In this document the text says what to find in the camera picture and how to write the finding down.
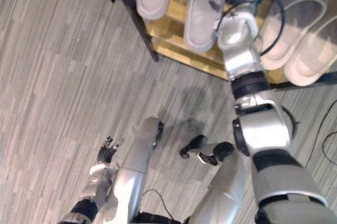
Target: robotic arm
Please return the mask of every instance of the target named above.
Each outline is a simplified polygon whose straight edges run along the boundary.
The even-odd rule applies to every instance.
[[[256,223],[337,223],[310,174],[289,154],[291,136],[282,108],[254,47],[254,4],[224,17],[217,40],[235,97],[237,149],[252,158]]]
[[[109,164],[122,142],[112,144],[112,141],[110,137],[105,139],[98,152],[97,164],[90,168],[90,176],[80,199],[58,224],[91,224],[94,221],[96,214],[106,202],[108,190],[116,173]]]

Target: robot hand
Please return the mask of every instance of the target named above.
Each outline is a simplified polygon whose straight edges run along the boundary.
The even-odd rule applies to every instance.
[[[58,224],[91,224],[106,201],[106,195],[113,183],[117,169],[111,168],[112,156],[123,141],[113,143],[108,137],[104,140],[98,155],[97,164],[89,171],[88,183],[73,209]]]

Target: wire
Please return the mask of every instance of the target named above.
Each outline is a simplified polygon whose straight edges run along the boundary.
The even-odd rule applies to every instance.
[[[145,191],[145,192],[143,193],[143,196],[144,196],[145,194],[147,194],[148,192],[150,192],[150,191],[154,191],[154,192],[156,192],[156,193],[159,195],[160,199],[162,200],[162,203],[163,203],[163,206],[164,206],[164,208],[165,208],[165,211],[166,211],[167,214],[171,217],[171,220],[174,220],[173,216],[170,214],[170,212],[168,211],[168,209],[167,209],[167,207],[166,207],[166,205],[165,205],[163,196],[162,196],[157,190],[155,190],[155,189],[147,190],[147,191]]]
[[[237,5],[233,5],[232,7],[230,7],[227,11],[223,12],[220,16],[220,20],[219,20],[219,23],[217,24],[217,28],[216,30],[219,29],[220,25],[221,25],[221,22],[222,22],[222,19],[230,12],[232,11],[233,9],[237,8],[239,5],[241,4],[246,4],[246,3],[255,3],[256,4],[256,10],[255,10],[255,15],[256,15],[256,12],[257,12],[257,7],[259,4],[261,4],[263,1],[265,0],[249,0],[249,1],[243,1],[242,3],[239,3]],[[282,33],[283,33],[283,30],[284,30],[284,25],[285,25],[285,10],[284,10],[284,6],[283,6],[283,3],[281,0],[272,0],[274,2],[277,3],[277,5],[279,6],[280,8],[280,13],[281,13],[281,27],[280,27],[280,30],[279,30],[279,33],[276,37],[276,39],[273,41],[273,43],[267,47],[264,51],[262,51],[260,53],[260,56],[268,53],[275,45],[276,43],[279,41]]]
[[[323,152],[324,157],[325,157],[329,162],[331,162],[331,163],[334,164],[334,165],[337,165],[337,163],[335,163],[334,161],[332,161],[332,160],[326,155],[325,149],[324,149],[324,144],[326,143],[326,141],[328,140],[328,138],[329,138],[330,136],[333,136],[334,134],[337,134],[337,131],[332,132],[332,133],[330,133],[328,136],[325,137],[325,139],[324,139],[324,141],[323,141],[323,143],[322,143],[322,152]]]
[[[291,124],[292,124],[292,132],[291,132],[291,138],[294,139],[297,133],[297,124],[299,124],[298,121],[296,121],[294,115],[284,106],[282,106],[282,110],[285,112],[286,115],[288,115]]]
[[[259,0],[257,4],[260,4],[261,2],[263,2],[265,0]],[[268,47],[266,48],[264,51],[262,51],[260,53],[260,55],[264,55],[266,53],[268,53],[275,45],[276,43],[279,41],[281,35],[282,35],[282,32],[283,32],[283,29],[284,29],[284,25],[285,25],[285,12],[284,12],[284,6],[283,6],[283,3],[281,0],[272,0],[274,2],[276,2],[280,8],[280,13],[281,13],[281,27],[280,27],[280,30],[279,30],[279,33],[276,37],[276,39],[273,41],[273,43]]]
[[[333,103],[330,105],[330,107],[328,108],[327,112],[325,113],[325,115],[324,115],[324,117],[323,117],[323,119],[322,119],[322,121],[321,121],[320,126],[318,127],[318,131],[317,131],[317,134],[316,134],[316,138],[315,138],[315,140],[314,140],[314,145],[312,146],[312,149],[311,149],[309,158],[308,158],[308,160],[307,160],[307,162],[306,162],[306,164],[305,164],[305,167],[308,166],[309,161],[310,161],[311,156],[312,156],[312,153],[314,152],[315,145],[316,145],[316,142],[317,142],[317,139],[318,139],[318,135],[320,134],[322,125],[323,125],[323,123],[324,123],[326,117],[329,115],[331,109],[333,108],[333,106],[334,106],[336,103],[337,103],[337,99],[336,99],[335,101],[333,101]],[[331,136],[331,135],[329,134],[329,135],[324,139],[324,141],[323,141],[323,143],[322,143],[322,149],[323,149],[323,154],[324,154],[325,158],[327,158],[330,162],[332,162],[332,161],[326,156],[326,154],[325,154],[325,152],[324,152],[324,143],[325,143],[325,141],[326,141],[330,136]]]

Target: gray striped carpet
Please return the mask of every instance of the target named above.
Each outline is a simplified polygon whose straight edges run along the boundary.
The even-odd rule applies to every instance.
[[[291,153],[305,164],[337,86],[278,96],[301,121]],[[182,160],[178,150],[200,133],[209,142],[233,142],[233,101],[220,79],[164,57],[153,62],[121,0],[0,0],[1,223],[56,223],[80,195],[101,140],[125,139],[116,154],[121,162],[153,115],[165,131],[146,188],[162,193],[183,221],[216,168]],[[321,143],[336,126],[335,108],[308,166],[335,212],[337,168]],[[326,145],[334,161],[336,140]],[[167,216],[151,192],[141,210]],[[254,223],[255,212],[248,177],[236,223]]]

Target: shoe rack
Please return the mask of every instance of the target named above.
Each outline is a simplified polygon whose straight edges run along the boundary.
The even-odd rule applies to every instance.
[[[262,25],[271,2],[264,2],[260,8],[256,21]],[[145,21],[145,32],[152,37],[154,50],[173,60],[194,67],[211,75],[226,79],[222,52],[215,43],[205,53],[189,51],[184,43],[184,22],[186,17],[187,0],[170,0],[164,17],[159,20]],[[271,83],[284,82],[283,69],[267,72]]]

